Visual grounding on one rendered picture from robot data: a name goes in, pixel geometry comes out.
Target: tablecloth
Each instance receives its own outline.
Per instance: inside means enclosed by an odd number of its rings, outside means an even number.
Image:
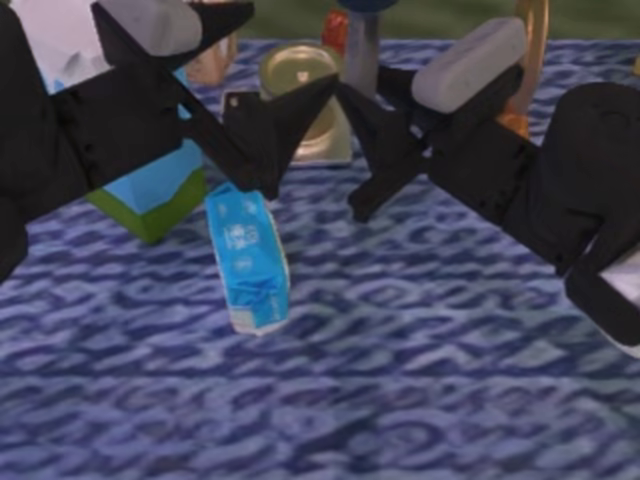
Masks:
[[[449,43],[389,41],[415,68]],[[274,42],[240,45],[225,88]],[[640,42],[552,42],[558,97],[640,86]],[[197,89],[214,111],[221,90]],[[637,480],[640,361],[551,268],[427,180],[367,226],[364,161],[289,172],[274,203],[291,322],[234,334],[202,209],[147,247],[80,201],[29,228],[0,288],[2,480]]]

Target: blue tablecloth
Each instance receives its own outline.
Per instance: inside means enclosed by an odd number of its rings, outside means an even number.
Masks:
[[[447,45],[388,42],[383,61]],[[226,87],[256,85],[271,46],[243,43]],[[638,53],[553,43],[533,132],[569,87],[640,85]],[[365,178],[287,174],[291,323],[261,339],[231,330],[202,210],[155,247],[86,202],[34,223],[0,288],[0,479],[640,478],[640,361],[426,180],[354,224]]]

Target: blue cap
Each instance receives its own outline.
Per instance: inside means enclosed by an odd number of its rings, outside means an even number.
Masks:
[[[357,13],[378,13],[393,7],[398,0],[338,0],[341,7]]]

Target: green background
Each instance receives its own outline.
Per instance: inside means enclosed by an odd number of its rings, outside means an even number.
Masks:
[[[335,0],[255,0],[243,29],[254,38],[318,37]],[[515,0],[399,0],[383,16],[386,37],[456,38],[491,17],[509,15]],[[638,38],[640,0],[551,0],[554,38]]]

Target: blue tissue packet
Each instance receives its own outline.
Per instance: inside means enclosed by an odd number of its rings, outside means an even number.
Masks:
[[[262,194],[225,183],[207,195],[205,208],[234,327],[260,334],[282,325],[289,313],[289,272]]]

